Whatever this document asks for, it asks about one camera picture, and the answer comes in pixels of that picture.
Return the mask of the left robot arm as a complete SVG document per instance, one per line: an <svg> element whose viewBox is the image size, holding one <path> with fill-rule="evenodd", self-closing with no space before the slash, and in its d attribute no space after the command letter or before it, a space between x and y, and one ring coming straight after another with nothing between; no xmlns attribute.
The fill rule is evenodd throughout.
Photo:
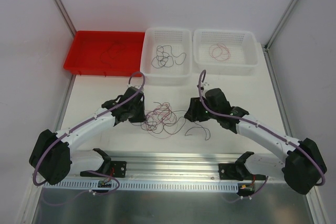
<svg viewBox="0 0 336 224"><path fill-rule="evenodd" d="M144 120L144 93L141 88L128 87L123 95L104 102L93 115L77 125L57 132L49 129L42 131L29 158L34 168L34 185L55 185L68 174L83 177L111 175L114 163L105 151L94 148L79 153L77 149L119 123L140 123Z"/></svg>

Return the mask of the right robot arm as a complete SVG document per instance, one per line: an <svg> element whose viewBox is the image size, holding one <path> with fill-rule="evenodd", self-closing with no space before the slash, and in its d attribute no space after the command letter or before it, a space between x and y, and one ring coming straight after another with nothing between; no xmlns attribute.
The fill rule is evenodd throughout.
<svg viewBox="0 0 336 224"><path fill-rule="evenodd" d="M222 128L269 151L269 154L246 151L235 162L220 164L222 179L243 181L254 175L280 178L302 195L326 182L327 167L315 141L309 138L298 140L269 129L248 111L230 105L219 88L191 98L184 117L190 122L215 120Z"/></svg>

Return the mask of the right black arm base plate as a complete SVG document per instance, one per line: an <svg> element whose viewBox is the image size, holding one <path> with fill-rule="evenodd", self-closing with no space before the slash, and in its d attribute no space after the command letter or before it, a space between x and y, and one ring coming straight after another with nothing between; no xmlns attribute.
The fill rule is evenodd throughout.
<svg viewBox="0 0 336 224"><path fill-rule="evenodd" d="M218 173L220 180L239 180L239 174L234 163L219 163Z"/></svg>

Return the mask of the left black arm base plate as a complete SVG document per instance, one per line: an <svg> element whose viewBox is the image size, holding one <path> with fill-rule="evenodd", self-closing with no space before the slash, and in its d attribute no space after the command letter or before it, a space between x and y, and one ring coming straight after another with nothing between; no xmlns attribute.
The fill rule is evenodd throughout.
<svg viewBox="0 0 336 224"><path fill-rule="evenodd" d="M108 169L108 174L115 178L125 178L127 172L126 161L112 161Z"/></svg>

